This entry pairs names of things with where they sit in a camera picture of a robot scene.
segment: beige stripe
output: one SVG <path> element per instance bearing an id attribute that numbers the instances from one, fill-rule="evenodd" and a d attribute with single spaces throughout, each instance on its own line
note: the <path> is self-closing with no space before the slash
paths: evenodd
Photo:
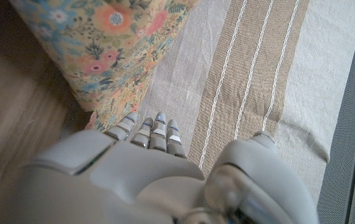
<path id="1" fill-rule="evenodd" d="M 215 109 L 214 124 L 209 138 L 205 162 L 202 165 L 206 175 L 211 171 L 223 147 L 233 140 L 235 124 L 242 98 L 244 97 L 251 61 L 258 44 L 263 20 L 269 4 L 270 1 L 268 0 L 249 1 L 245 8 Z M 241 0 L 233 0 L 230 4 L 230 9 L 208 74 L 206 87 L 202 94 L 200 112 L 189 152 L 189 159 L 197 164 L 199 163 L 204 146 L 215 90 L 219 82 L 226 51 L 229 48 L 241 5 Z M 266 127 L 266 130 L 271 134 L 274 134 L 277 122 L 283 111 L 288 71 L 292 63 L 296 41 L 298 40 L 307 5 L 308 0 L 300 1 L 291 27 L 285 58 L 278 77 L 273 111 L 268 118 Z M 252 84 L 241 119 L 239 139 L 249 138 L 254 132 L 262 129 L 263 117 L 268 110 L 270 98 L 272 97 L 276 66 L 280 59 L 286 30 L 294 6 L 295 0 L 276 1 L 273 4 L 253 71 Z"/>

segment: white stripe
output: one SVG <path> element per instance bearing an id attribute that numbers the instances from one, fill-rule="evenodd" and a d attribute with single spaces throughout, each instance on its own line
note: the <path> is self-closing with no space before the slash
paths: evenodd
<path id="1" fill-rule="evenodd" d="M 290 22 L 288 23 L 288 28 L 287 28 L 287 32 L 285 34 L 283 48 L 282 48 L 282 54 L 280 55 L 280 60 L 278 61 L 278 64 L 277 64 L 277 67 L 276 67 L 276 70 L 275 70 L 275 79 L 274 79 L 273 88 L 272 88 L 272 98 L 270 99 L 269 109 L 267 110 L 267 113 L 266 113 L 265 117 L 263 118 L 262 131 L 264 131 L 266 129 L 266 122 L 267 122 L 267 119 L 269 118 L 270 113 L 272 112 L 273 104 L 275 102 L 277 77 L 278 77 L 278 73 L 280 71 L 280 67 L 282 66 L 282 63 L 283 63 L 285 47 L 287 46 L 288 38 L 289 38 L 290 32 L 291 32 L 292 22 L 293 22 L 294 17 L 295 17 L 296 9 L 298 8 L 299 1 L 300 0 L 296 0 L 295 1 L 295 7 L 294 7 L 294 10 L 293 10 L 292 15 L 291 15 Z"/>
<path id="2" fill-rule="evenodd" d="M 226 58 L 225 58 L 225 64 L 223 64 L 222 73 L 220 74 L 220 80 L 219 80 L 218 87 L 216 89 L 216 94 L 215 94 L 215 97 L 214 97 L 214 103 L 212 104 L 211 115 L 210 115 L 210 118 L 209 118 L 207 135 L 206 135 L 206 138 L 205 138 L 205 141 L 204 141 L 204 147 L 202 148 L 202 154 L 201 154 L 200 164 L 199 164 L 199 168 L 200 169 L 202 169 L 202 164 L 204 163 L 205 154 L 207 153 L 207 146 L 208 146 L 209 136 L 211 135 L 212 123 L 214 121 L 215 107 L 216 107 L 217 99 L 218 99 L 219 94 L 220 94 L 220 89 L 222 88 L 223 79 L 225 78 L 227 63 L 229 62 L 229 57 L 230 57 L 230 54 L 232 52 L 232 48 L 233 48 L 233 45 L 234 45 L 235 37 L 237 36 L 237 31 L 239 30 L 240 21 L 241 21 L 242 15 L 244 13 L 244 9 L 245 9 L 245 5 L 246 4 L 247 4 L 247 0 L 244 0 L 242 2 L 242 6 L 241 6 L 240 14 L 239 14 L 239 16 L 237 18 L 237 22 L 235 23 L 232 40 L 230 41 L 230 46 L 229 46 L 229 49 L 227 50 L 227 55 L 226 55 Z"/>
<path id="3" fill-rule="evenodd" d="M 269 9 L 266 12 L 265 20 L 263 21 L 262 30 L 260 31 L 257 49 L 255 50 L 255 53 L 253 55 L 253 59 L 250 67 L 250 75 L 248 76 L 247 88 L 245 89 L 244 97 L 242 98 L 242 103 L 239 111 L 239 116 L 237 117 L 237 123 L 235 124 L 234 139 L 237 139 L 237 135 L 239 134 L 240 120 L 241 120 L 242 112 L 244 110 L 245 102 L 247 102 L 247 97 L 250 91 L 253 69 L 255 67 L 255 62 L 257 61 L 260 45 L 262 44 L 263 33 L 265 32 L 267 19 L 269 18 L 270 11 L 272 10 L 273 2 L 274 0 L 270 0 Z"/>

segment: floral fabric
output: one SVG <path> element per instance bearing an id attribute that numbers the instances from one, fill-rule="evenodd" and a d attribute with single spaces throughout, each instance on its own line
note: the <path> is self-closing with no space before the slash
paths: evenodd
<path id="1" fill-rule="evenodd" d="M 137 111 L 197 0 L 10 0 L 104 131 Z"/>

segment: gray robot arm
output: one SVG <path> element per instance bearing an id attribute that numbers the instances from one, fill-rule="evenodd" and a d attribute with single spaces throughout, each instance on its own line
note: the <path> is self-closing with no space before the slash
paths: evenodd
<path id="1" fill-rule="evenodd" d="M 22 168 L 0 202 L 7 223 L 318 223 L 303 182 L 271 137 L 232 141 L 206 180 L 177 124 L 130 113 L 105 134 L 81 131 Z"/>

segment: wooden floor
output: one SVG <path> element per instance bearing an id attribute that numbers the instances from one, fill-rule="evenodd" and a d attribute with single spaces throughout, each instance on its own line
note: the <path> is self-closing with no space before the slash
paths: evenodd
<path id="1" fill-rule="evenodd" d="M 0 0 L 0 185 L 61 134 L 82 128 L 86 117 L 54 63 Z"/>

